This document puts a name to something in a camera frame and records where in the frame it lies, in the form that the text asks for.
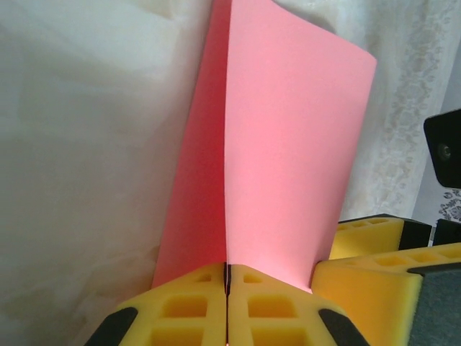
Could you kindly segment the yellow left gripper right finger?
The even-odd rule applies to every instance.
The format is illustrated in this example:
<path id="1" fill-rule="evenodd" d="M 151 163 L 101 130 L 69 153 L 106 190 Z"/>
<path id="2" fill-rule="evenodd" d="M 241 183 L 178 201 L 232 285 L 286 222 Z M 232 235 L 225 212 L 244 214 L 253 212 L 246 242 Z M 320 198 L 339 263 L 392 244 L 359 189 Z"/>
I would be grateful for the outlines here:
<path id="1" fill-rule="evenodd" d="M 337 305 L 245 265 L 231 267 L 229 345 L 363 345 Z"/>

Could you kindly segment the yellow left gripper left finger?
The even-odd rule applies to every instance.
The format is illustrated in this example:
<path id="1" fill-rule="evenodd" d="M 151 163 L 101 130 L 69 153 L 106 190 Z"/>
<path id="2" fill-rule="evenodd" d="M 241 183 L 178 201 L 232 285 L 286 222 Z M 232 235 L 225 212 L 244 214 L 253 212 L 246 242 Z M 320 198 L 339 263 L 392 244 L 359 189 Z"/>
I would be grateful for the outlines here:
<path id="1" fill-rule="evenodd" d="M 201 267 L 121 303 L 87 345 L 225 345 L 224 264 Z"/>

